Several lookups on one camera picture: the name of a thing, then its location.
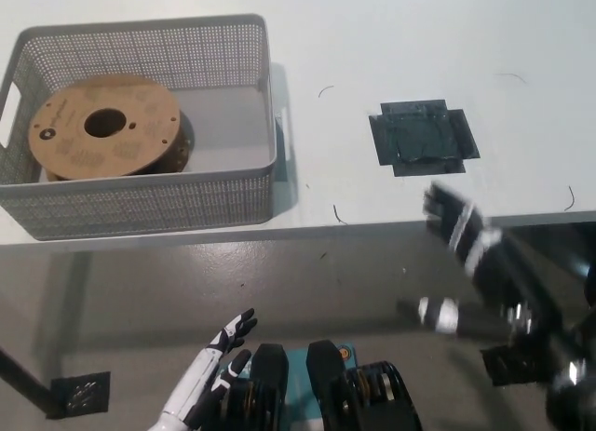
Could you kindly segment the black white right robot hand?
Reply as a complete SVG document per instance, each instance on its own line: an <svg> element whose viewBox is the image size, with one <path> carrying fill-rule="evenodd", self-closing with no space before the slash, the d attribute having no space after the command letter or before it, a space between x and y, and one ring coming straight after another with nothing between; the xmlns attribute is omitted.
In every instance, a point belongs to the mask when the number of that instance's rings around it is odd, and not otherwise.
<svg viewBox="0 0 596 431"><path fill-rule="evenodd" d="M562 326L562 313L508 233L469 199L437 182L426 189L427 228L445 245L482 305L424 296L398 300L398 312L437 333L516 343L541 339Z"/></svg>

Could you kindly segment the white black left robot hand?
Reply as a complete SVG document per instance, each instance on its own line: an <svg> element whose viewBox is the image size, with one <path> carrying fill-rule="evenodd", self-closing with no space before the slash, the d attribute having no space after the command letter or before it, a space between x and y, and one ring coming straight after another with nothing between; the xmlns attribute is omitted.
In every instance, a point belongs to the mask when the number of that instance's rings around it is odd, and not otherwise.
<svg viewBox="0 0 596 431"><path fill-rule="evenodd" d="M256 326L248 309L223 326L196 355L159 413L153 430L198 430L217 407L251 359L245 336Z"/></svg>

